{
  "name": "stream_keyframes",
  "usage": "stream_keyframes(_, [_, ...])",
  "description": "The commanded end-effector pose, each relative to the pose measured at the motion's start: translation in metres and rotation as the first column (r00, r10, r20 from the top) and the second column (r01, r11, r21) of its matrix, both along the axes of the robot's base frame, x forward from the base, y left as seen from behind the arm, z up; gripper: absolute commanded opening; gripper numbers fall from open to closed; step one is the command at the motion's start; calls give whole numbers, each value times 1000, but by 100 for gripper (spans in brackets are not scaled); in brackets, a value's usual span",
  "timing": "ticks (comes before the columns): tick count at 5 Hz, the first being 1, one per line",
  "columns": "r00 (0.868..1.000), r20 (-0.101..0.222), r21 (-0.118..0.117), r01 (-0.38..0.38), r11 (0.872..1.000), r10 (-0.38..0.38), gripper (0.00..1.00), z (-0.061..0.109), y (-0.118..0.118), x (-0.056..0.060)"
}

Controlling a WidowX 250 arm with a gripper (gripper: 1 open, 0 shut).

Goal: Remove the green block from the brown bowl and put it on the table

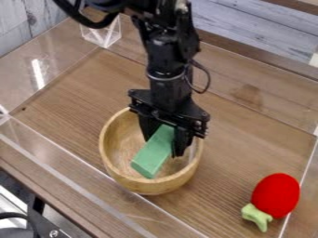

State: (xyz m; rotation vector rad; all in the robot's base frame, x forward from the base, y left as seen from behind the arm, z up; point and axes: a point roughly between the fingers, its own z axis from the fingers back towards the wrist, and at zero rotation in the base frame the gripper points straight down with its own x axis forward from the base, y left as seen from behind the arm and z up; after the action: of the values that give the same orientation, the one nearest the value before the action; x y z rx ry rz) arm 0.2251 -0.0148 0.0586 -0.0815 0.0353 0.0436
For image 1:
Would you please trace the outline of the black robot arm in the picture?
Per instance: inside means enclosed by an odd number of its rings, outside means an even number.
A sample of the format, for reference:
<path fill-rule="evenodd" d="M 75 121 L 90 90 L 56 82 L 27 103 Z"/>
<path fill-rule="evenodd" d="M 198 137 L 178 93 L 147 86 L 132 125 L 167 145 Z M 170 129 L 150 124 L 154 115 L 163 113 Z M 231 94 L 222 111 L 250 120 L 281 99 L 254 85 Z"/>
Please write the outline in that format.
<path fill-rule="evenodd" d="M 132 89 L 131 111 L 138 114 L 143 136 L 148 139 L 162 125 L 173 127 L 171 153 L 185 154 L 194 138 L 207 133 L 209 112 L 193 94 L 195 60 L 201 38 L 193 22 L 189 0 L 52 0 L 63 12 L 91 29 L 107 27 L 118 15 L 131 13 L 147 52 L 147 89 Z"/>

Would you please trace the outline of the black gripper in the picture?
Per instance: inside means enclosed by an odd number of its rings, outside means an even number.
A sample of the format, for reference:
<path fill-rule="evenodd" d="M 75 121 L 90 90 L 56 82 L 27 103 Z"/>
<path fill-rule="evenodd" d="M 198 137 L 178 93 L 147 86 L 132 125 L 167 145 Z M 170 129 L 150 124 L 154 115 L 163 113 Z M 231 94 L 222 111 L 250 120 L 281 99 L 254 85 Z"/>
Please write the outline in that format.
<path fill-rule="evenodd" d="M 166 124 L 174 129 L 173 156 L 185 155 L 194 136 L 205 138 L 210 114 L 191 98 L 194 92 L 193 76 L 174 80 L 150 80 L 150 89 L 131 89 L 131 111 L 138 114 L 144 140 L 150 140 L 159 126 Z"/>

